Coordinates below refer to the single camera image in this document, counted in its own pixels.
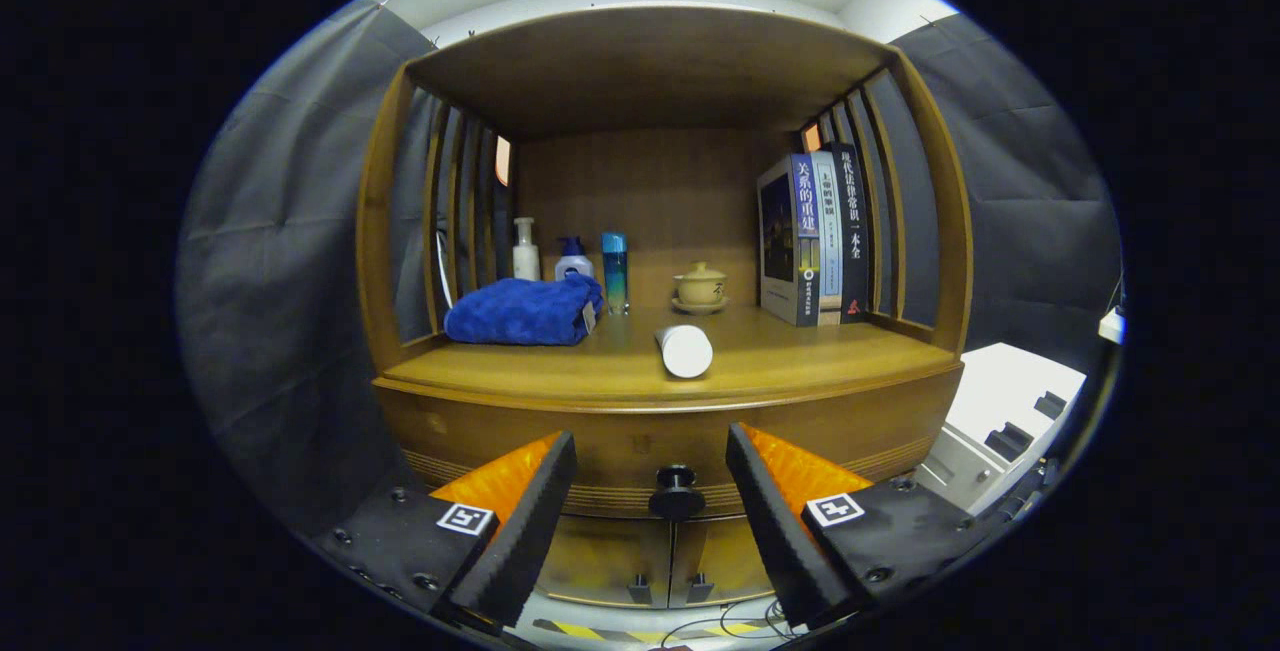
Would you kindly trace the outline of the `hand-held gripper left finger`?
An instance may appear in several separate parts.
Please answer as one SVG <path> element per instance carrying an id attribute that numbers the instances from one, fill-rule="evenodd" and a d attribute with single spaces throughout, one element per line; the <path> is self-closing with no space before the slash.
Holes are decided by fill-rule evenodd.
<path id="1" fill-rule="evenodd" d="M 548 434 L 434 491 L 380 483 L 311 541 L 413 613 L 497 637 L 534 591 L 576 469 L 573 434 Z"/>

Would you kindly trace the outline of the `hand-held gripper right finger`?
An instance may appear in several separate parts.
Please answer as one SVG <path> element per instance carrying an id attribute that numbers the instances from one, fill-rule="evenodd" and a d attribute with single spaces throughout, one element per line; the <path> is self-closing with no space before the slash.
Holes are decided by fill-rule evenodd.
<path id="1" fill-rule="evenodd" d="M 864 483 L 772 434 L 732 423 L 726 464 L 790 625 L 817 631 L 924 590 L 1001 529 L 923 483 Z"/>

